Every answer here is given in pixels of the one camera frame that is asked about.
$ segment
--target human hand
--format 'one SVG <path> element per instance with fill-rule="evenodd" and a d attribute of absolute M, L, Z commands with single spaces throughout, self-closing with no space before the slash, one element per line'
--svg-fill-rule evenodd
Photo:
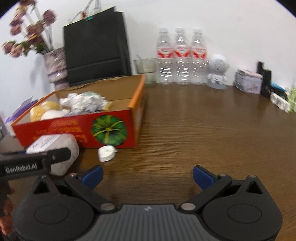
<path fill-rule="evenodd" d="M 13 188 L 10 188 L 11 194 L 15 192 Z M 4 235 L 9 235 L 12 233 L 13 230 L 13 220 L 11 216 L 11 212 L 13 210 L 13 204 L 10 198 L 3 204 L 3 213 L 5 214 L 4 217 L 0 218 L 0 229 Z"/>

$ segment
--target brown tabletop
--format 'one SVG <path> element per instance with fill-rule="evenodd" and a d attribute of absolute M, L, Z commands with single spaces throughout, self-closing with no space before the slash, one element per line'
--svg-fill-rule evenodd
<path fill-rule="evenodd" d="M 296 114 L 287 114 L 269 99 L 233 87 L 147 88 L 148 103 L 140 142 L 120 149 L 106 163 L 95 191 L 112 202 L 176 203 L 200 192 L 192 169 L 201 165 L 234 179 L 257 175 L 278 204 L 283 227 L 277 240 L 296 240 Z M 97 150 L 82 150 L 69 172 L 98 164 Z M 12 181 L 24 196 L 34 178 Z"/>

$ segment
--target white bottle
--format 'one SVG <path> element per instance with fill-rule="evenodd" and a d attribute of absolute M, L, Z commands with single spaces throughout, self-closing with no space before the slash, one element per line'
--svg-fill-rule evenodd
<path fill-rule="evenodd" d="M 160 28 L 159 34 L 157 41 L 158 82 L 163 85 L 169 85 L 174 82 L 174 49 L 168 35 L 168 29 Z"/>
<path fill-rule="evenodd" d="M 206 84 L 207 49 L 200 29 L 193 29 L 191 45 L 191 83 L 195 85 Z"/>
<path fill-rule="evenodd" d="M 187 85 L 190 78 L 190 46 L 185 37 L 185 29 L 176 28 L 175 61 L 176 84 Z"/>

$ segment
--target grey ribbed panel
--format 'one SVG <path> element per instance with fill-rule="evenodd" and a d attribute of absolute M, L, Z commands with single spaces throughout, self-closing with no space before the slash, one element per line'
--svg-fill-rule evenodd
<path fill-rule="evenodd" d="M 104 214 L 78 241 L 219 241 L 197 216 L 178 212 L 174 205 L 123 205 Z"/>

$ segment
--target astronaut figurine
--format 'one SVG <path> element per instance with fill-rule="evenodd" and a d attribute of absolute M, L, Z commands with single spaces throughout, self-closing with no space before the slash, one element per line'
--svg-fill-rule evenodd
<path fill-rule="evenodd" d="M 208 86 L 215 89 L 225 89 L 227 78 L 224 75 L 229 65 L 224 56 L 220 54 L 213 54 L 209 59 L 209 69 L 210 73 L 208 74 Z"/>

